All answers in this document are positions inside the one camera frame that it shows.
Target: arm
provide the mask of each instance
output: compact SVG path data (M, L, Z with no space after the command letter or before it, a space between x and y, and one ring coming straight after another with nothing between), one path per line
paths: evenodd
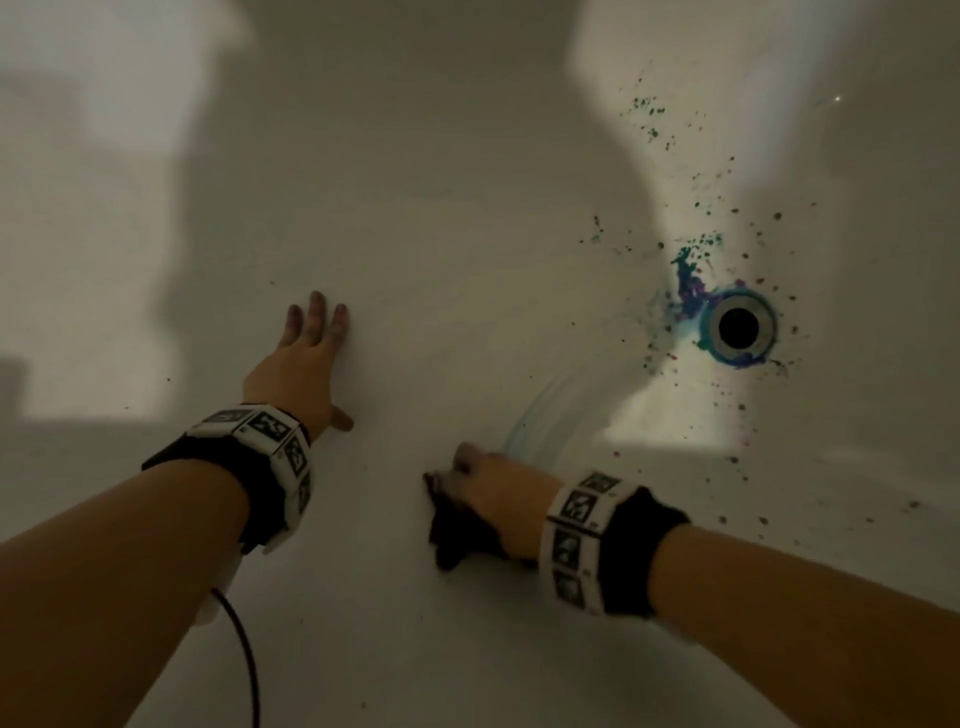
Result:
M660 544L661 619L802 726L941 726L960 710L960 616L694 526Z
M284 409L311 442L352 421L330 402L347 309L291 306L244 401ZM233 556L250 504L200 460L150 468L0 544L0 725L124 725Z

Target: wrist strap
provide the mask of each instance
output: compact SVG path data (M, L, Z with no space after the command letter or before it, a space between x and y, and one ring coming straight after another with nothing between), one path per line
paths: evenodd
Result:
M544 587L592 615L650 618L647 579L654 553L687 515L647 488L591 472L557 493L540 541Z

